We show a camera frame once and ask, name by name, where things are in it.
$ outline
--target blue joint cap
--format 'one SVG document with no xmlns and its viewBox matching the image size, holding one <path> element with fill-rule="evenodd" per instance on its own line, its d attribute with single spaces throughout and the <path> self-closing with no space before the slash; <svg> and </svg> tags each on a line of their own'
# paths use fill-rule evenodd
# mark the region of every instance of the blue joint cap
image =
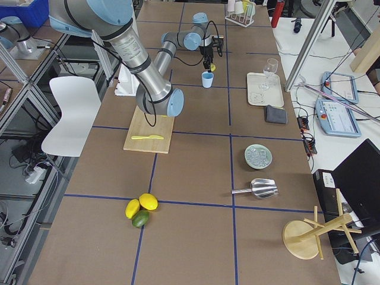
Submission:
<svg viewBox="0 0 380 285">
<path fill-rule="evenodd" d="M 4 37 L 0 37 L 0 43 L 2 43 L 2 45 L 5 47 L 5 49 L 10 49 L 10 48 L 14 47 L 14 44 L 10 40 L 8 40 Z"/>
<path fill-rule="evenodd" d="M 4 22 L 5 24 L 22 24 L 23 22 L 20 20 L 20 18 L 16 16 L 9 16 L 4 17 L 0 19 L 0 21 Z"/>
<path fill-rule="evenodd" d="M 169 117 L 177 117 L 183 109 L 183 92 L 181 89 L 174 89 L 167 104 L 167 115 Z"/>
<path fill-rule="evenodd" d="M 165 33 L 161 36 L 161 45 L 164 43 L 164 39 L 165 39 L 167 34 L 169 34 L 169 33 Z"/>
<path fill-rule="evenodd" d="M 208 18 L 206 13 L 204 12 L 199 12 L 196 13 L 194 16 L 192 16 L 192 22 L 194 24 L 204 24 L 208 22 Z"/>
<path fill-rule="evenodd" d="M 87 0 L 94 13 L 105 22 L 123 26 L 132 18 L 132 0 Z"/>
<path fill-rule="evenodd" d="M 197 33 L 188 33 L 184 38 L 183 43 L 188 50 L 196 50 L 202 43 L 202 38 Z"/>
<path fill-rule="evenodd" d="M 49 16 L 49 18 L 50 18 L 50 25 L 52 26 L 52 28 L 54 30 L 60 31 L 61 33 L 70 34 L 72 36 L 78 36 L 78 37 L 91 37 L 93 34 L 92 31 L 82 30 L 70 24 L 59 21 L 52 16 Z"/>
</svg>

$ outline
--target red bottle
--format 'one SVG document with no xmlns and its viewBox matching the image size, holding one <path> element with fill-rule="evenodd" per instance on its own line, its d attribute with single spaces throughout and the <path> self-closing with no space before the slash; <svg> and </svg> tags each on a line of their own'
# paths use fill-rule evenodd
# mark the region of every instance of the red bottle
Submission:
<svg viewBox="0 0 380 285">
<path fill-rule="evenodd" d="M 274 8 L 274 13 L 272 16 L 272 22 L 271 22 L 272 28 L 277 27 L 278 19 L 281 17 L 284 6 L 285 6 L 284 0 L 277 0 L 277 3 L 276 3 L 275 8 Z"/>
</svg>

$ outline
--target yellow knife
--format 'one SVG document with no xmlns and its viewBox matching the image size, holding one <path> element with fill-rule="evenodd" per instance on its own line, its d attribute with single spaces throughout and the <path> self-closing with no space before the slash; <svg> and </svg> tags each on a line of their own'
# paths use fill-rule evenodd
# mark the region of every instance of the yellow knife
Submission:
<svg viewBox="0 0 380 285">
<path fill-rule="evenodd" d="M 131 137 L 132 140 L 143 140 L 145 138 L 152 138 L 152 139 L 156 139 L 156 140 L 163 140 L 164 137 L 160 136 L 160 135 L 133 135 Z"/>
</svg>

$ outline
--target round wooden base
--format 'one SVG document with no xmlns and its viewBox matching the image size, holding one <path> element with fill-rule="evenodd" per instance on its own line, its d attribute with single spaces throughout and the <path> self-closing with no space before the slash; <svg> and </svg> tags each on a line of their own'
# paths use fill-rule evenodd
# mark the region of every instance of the round wooden base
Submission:
<svg viewBox="0 0 380 285">
<path fill-rule="evenodd" d="M 311 237 L 303 242 L 297 236 L 312 230 L 313 227 L 304 221 L 290 221 L 283 229 L 283 241 L 287 250 L 300 259 L 312 259 L 318 255 L 316 239 Z"/>
</svg>

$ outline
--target white chair seat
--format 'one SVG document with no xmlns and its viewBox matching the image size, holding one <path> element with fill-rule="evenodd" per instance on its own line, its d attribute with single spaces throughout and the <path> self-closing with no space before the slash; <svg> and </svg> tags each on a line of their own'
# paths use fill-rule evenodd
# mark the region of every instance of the white chair seat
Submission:
<svg viewBox="0 0 380 285">
<path fill-rule="evenodd" d="M 80 156 L 100 107 L 94 81 L 86 77 L 57 77 L 50 89 L 62 116 L 42 142 L 42 151 L 54 156 Z"/>
</svg>

